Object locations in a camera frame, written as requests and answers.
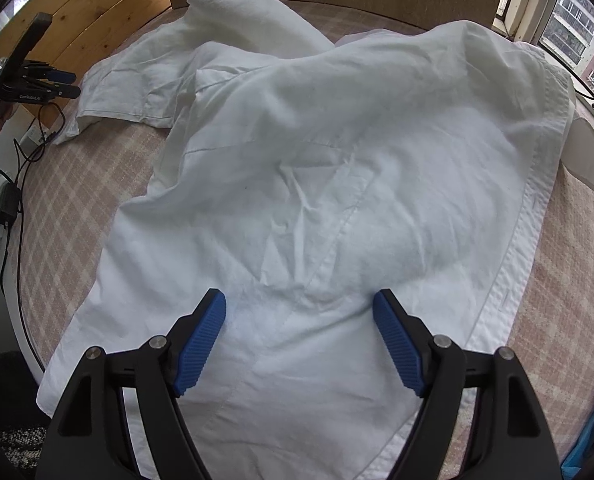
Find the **blue gripper pad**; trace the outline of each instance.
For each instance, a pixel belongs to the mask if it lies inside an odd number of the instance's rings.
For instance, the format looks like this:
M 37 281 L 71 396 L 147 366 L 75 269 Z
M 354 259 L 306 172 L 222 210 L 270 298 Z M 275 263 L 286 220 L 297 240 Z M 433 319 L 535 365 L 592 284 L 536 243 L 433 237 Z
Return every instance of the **blue gripper pad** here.
M 381 292 L 375 294 L 373 298 L 373 319 L 391 354 L 401 382 L 421 397 L 426 387 L 422 375 L 421 356 L 392 311 L 391 304 Z
M 215 339 L 226 319 L 226 297 L 218 292 L 203 313 L 197 328 L 189 337 L 184 349 L 179 353 L 177 377 L 173 388 L 177 395 L 183 395 L 188 388 L 197 384 L 203 365 L 213 349 Z

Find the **bed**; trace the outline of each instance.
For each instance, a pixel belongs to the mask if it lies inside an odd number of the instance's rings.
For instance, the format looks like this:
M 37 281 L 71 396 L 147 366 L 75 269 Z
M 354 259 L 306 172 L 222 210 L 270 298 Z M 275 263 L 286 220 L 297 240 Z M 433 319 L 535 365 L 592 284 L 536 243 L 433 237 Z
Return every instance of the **bed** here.
M 327 4 L 286 4 L 336 41 L 387 28 L 423 30 L 376 14 Z M 169 9 L 127 38 L 120 49 L 183 9 Z M 66 113 L 72 112 L 72 106 Z M 578 112 L 594 124 L 582 105 Z M 143 194 L 166 130 L 104 119 L 80 136 L 51 146 L 24 190 L 22 313 L 44 364 L 94 282 L 104 238 L 118 205 Z M 11 237 L 7 297 L 14 296 L 19 229 Z M 594 406 L 594 193 L 560 166 L 533 270 L 509 345 L 540 398 L 560 457 L 575 443 Z M 455 475 L 471 414 L 460 413 L 443 477 Z

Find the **building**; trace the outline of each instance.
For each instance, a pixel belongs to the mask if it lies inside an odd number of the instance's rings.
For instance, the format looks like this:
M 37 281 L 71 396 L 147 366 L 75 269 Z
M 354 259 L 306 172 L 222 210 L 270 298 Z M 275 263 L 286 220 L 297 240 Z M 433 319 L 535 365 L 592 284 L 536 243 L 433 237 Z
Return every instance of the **building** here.
M 557 0 L 541 41 L 594 92 L 594 6 L 590 0 Z

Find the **checkered tablecloth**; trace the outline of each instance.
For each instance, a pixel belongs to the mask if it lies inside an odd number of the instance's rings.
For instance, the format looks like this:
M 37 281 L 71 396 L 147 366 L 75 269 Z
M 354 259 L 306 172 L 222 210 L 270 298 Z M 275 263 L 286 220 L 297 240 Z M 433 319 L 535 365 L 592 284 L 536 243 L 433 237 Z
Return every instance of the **checkered tablecloth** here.
M 287 4 L 332 41 L 373 28 L 420 32 L 360 10 Z M 168 11 L 140 33 L 181 12 Z M 114 212 L 145 192 L 152 159 L 166 135 L 143 124 L 102 120 L 49 147 L 31 168 L 24 189 L 21 297 L 30 337 L 44 362 L 93 285 Z M 19 226 L 11 237 L 8 272 L 16 269 Z M 562 167 L 509 345 L 528 371 L 563 456 L 594 404 L 594 194 Z M 445 478 L 457 473 L 468 427 L 469 414 L 461 413 Z

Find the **black device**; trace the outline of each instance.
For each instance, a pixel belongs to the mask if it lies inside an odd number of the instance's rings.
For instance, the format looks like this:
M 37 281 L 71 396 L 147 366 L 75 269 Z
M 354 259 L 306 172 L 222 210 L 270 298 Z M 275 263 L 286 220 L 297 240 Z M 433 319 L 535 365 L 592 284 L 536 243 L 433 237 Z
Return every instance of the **black device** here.
M 48 429 L 37 480 L 142 479 L 126 423 L 122 388 L 135 388 L 161 480 L 210 480 L 176 398 L 194 386 L 226 315 L 209 290 L 190 316 L 139 349 L 81 357 Z M 462 390 L 477 388 L 475 415 L 460 480 L 560 480 L 546 418 L 526 373 L 507 347 L 493 355 L 432 336 L 384 289 L 373 317 L 404 386 L 423 400 L 389 480 L 435 480 L 445 459 Z
M 5 103 L 47 104 L 57 97 L 76 99 L 81 90 L 72 83 L 77 75 L 56 70 L 48 63 L 26 59 L 52 23 L 39 12 L 0 69 L 0 118 Z

